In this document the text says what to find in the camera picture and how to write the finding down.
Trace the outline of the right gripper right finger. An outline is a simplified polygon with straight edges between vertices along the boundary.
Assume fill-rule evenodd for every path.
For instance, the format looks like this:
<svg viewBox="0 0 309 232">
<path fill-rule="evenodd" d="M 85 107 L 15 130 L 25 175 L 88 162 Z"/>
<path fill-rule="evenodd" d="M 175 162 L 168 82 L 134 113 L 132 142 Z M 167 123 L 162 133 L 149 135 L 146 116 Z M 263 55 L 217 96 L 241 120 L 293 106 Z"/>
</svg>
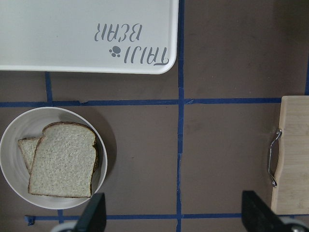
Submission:
<svg viewBox="0 0 309 232">
<path fill-rule="evenodd" d="M 242 224 L 248 232 L 292 232 L 252 190 L 242 192 Z"/>
</svg>

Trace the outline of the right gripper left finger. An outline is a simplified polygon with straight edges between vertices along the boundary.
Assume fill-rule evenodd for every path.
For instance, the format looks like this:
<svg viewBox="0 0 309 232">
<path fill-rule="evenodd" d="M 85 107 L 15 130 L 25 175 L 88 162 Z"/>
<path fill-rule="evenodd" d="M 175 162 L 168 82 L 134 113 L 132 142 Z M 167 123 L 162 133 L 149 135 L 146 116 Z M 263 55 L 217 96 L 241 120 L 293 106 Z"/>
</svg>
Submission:
<svg viewBox="0 0 309 232">
<path fill-rule="evenodd" d="M 79 220 L 74 232 L 103 232 L 106 228 L 106 200 L 104 193 L 94 194 Z"/>
</svg>

